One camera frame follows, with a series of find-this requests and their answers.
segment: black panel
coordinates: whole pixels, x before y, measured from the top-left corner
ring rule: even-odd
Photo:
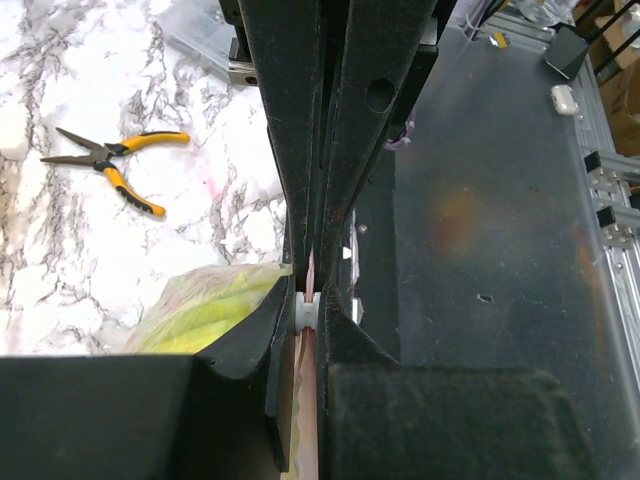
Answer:
[[[433,65],[438,59],[438,47],[435,45],[420,45],[413,57],[411,68],[407,74],[407,79],[402,86],[395,111],[393,112],[392,123],[399,125],[405,122],[411,113],[411,109],[416,103],[424,82],[427,81]]]
[[[326,197],[315,237],[319,287],[331,278],[344,220],[387,139],[392,107],[434,8],[432,0],[409,0],[402,8],[388,8],[386,0],[350,2],[339,81],[332,92],[337,109],[327,130]]]
[[[330,478],[328,462],[333,449],[326,437],[330,416],[327,405],[328,372],[334,363],[397,365],[371,338],[344,314],[340,292],[332,284],[325,286],[320,298],[316,329],[316,388],[318,398],[318,461],[320,478]]]
[[[332,480],[596,478],[542,372],[334,365],[328,405]]]
[[[8,358],[0,384],[3,478],[279,478],[259,397],[194,357]]]
[[[323,81],[320,5],[314,0],[240,0],[240,8],[288,205],[296,288],[302,290],[313,243],[313,231],[307,229],[313,218],[310,188],[312,165],[318,161]]]
[[[280,277],[258,309],[198,353],[225,380],[248,385],[245,392],[237,392],[238,398],[235,394],[228,397],[226,408],[242,414],[241,404],[248,400],[244,397],[256,396],[257,408],[264,415],[258,420],[259,427],[268,429],[274,461],[283,471],[288,468],[291,436],[293,315],[293,279]]]
[[[447,30],[439,47],[396,153],[402,363],[548,371],[601,477],[635,478],[638,384],[575,123],[548,97],[557,77],[516,44]]]
[[[356,201],[360,278],[360,326],[389,355],[400,360],[398,278],[393,192],[395,155],[385,152]]]

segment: hole in black panel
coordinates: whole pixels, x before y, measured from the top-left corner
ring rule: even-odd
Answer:
[[[367,105],[371,111],[376,113],[384,113],[391,107],[395,87],[386,78],[374,80],[367,87]]]

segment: black cable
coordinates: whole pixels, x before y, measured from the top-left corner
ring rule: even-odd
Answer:
[[[487,9],[482,14],[482,17],[480,17],[480,22],[478,23],[478,28],[480,28],[482,25],[484,25],[484,23],[487,20],[489,20],[496,13],[498,13],[505,3],[507,3],[505,0],[493,0],[493,2],[491,2],[489,4]]]

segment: plastic bag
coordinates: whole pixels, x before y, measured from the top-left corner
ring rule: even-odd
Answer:
[[[172,277],[122,353],[196,353],[252,313],[291,267],[208,266]]]

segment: yellow plier handle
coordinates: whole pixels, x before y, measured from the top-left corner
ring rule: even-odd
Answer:
[[[182,132],[148,132],[127,138],[120,143],[105,143],[104,145],[111,150],[114,157],[122,157],[149,145],[165,142],[189,143],[190,140],[191,137]]]
[[[156,143],[188,143],[189,140],[191,140],[189,135],[182,132],[149,132],[141,133],[135,137],[123,140],[120,143],[105,143],[105,147],[109,150],[110,156],[121,157]],[[164,217],[166,213],[164,207],[151,203],[134,192],[113,163],[106,160],[96,163],[94,168],[104,173],[116,191],[131,205],[139,208],[143,212],[150,213],[157,217]]]
[[[120,170],[118,170],[113,163],[109,161],[100,162],[96,163],[93,168],[95,168],[99,172],[104,173],[105,176],[109,179],[111,185],[113,185],[113,188],[115,188],[116,191],[120,195],[122,195],[124,199],[131,205],[139,208],[143,212],[150,213],[151,215],[164,217],[164,214],[167,212],[164,207],[156,205],[155,203],[151,203],[150,201],[145,200],[136,192],[134,192],[120,173]]]

